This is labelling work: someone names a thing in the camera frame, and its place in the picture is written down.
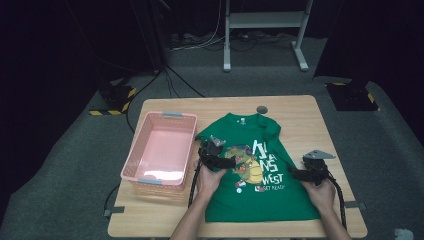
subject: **yellow black tape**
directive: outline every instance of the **yellow black tape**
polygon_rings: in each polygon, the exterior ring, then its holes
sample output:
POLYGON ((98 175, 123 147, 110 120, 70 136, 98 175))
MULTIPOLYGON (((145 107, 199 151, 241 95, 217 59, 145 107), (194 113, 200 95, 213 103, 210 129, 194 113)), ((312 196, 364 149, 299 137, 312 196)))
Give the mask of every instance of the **yellow black tape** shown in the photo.
POLYGON ((120 115, 122 112, 118 110, 90 110, 90 115, 104 116, 104 115, 120 115))
POLYGON ((370 99, 370 102, 374 103, 375 100, 371 93, 368 93, 368 98, 370 99))
POLYGON ((122 107, 122 111, 121 112, 126 112, 128 110, 128 107, 130 106, 130 102, 127 102, 124 104, 124 106, 122 107))
POLYGON ((134 96, 134 94, 135 94, 135 90, 136 90, 136 88, 133 88, 133 89, 131 89, 131 91, 128 93, 128 98, 132 98, 132 96, 134 96))

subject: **dark background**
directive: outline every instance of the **dark background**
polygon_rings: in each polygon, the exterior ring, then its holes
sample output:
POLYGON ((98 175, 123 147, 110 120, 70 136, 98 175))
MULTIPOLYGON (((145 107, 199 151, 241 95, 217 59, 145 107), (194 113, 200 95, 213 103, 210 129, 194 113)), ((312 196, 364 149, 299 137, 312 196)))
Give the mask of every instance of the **dark background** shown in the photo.
MULTIPOLYGON (((82 9, 87 11, 99 6, 94 4, 96 1, 84 2, 87 5, 82 9)), ((166 22, 173 32, 202 35, 214 30, 218 1, 167 2, 173 10, 166 22)), ((281 2, 246 1, 243 10, 302 10, 305 3, 281 2)), ((143 52, 150 48, 140 48, 143 34, 129 8, 130 2, 115 0, 97 4, 103 8, 108 4, 121 7, 113 7, 113 17, 107 11, 105 15, 93 14, 100 23, 106 19, 113 21, 85 30, 84 35, 64 1, 1 2, 0 217, 10 194, 38 171, 54 143, 96 92, 99 81, 151 74, 161 68, 143 52), (98 40, 87 42, 86 36, 98 40)), ((241 5, 241 0, 232 2, 233 9, 241 9, 241 5)), ((421 2, 412 0, 317 0, 305 35, 328 37, 315 76, 376 82, 390 96, 421 143, 424 39, 420 27, 423 17, 418 11, 422 7, 421 2)), ((287 31, 296 34, 296 30, 287 31)))

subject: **black curtain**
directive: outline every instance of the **black curtain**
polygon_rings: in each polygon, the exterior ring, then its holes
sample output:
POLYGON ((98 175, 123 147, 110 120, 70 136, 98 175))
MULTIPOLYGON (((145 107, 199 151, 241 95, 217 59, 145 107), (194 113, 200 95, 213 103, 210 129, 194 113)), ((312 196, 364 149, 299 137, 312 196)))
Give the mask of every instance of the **black curtain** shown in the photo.
POLYGON ((39 170, 96 83, 63 1, 2 1, 0 10, 1 224, 10 194, 39 170))
POLYGON ((345 0, 314 75, 348 78, 364 86, 375 82, 421 143, 423 9, 418 0, 345 0))

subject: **small white object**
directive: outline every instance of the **small white object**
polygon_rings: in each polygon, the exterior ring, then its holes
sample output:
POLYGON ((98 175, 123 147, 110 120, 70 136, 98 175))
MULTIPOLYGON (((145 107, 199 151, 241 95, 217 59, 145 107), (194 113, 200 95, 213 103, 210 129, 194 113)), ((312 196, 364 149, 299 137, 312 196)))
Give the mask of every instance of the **small white object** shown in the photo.
POLYGON ((210 139, 212 140, 212 142, 215 144, 215 146, 220 147, 222 145, 224 145, 226 143, 225 140, 221 140, 219 138, 214 137, 213 135, 211 135, 210 139))
POLYGON ((253 142, 253 149, 252 149, 252 155, 255 155, 256 148, 258 147, 258 140, 255 140, 253 142))
POLYGON ((414 234, 408 229, 395 229, 395 240, 414 240, 414 234))

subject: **human arm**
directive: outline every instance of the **human arm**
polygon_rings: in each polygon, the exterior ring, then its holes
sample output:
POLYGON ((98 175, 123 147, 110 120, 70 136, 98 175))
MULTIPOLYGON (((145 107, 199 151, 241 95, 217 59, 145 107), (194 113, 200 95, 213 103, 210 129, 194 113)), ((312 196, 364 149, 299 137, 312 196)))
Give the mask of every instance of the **human arm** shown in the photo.
POLYGON ((322 181, 318 186, 309 182, 302 182, 302 184, 308 192, 312 204, 314 204, 321 216, 321 221, 328 239, 352 239, 334 211, 333 204, 336 194, 334 185, 328 179, 322 181))
POLYGON ((197 238, 206 207, 226 171, 221 169, 219 172, 212 172, 204 165, 200 168, 197 179, 197 195, 172 233, 171 240, 194 240, 197 238))

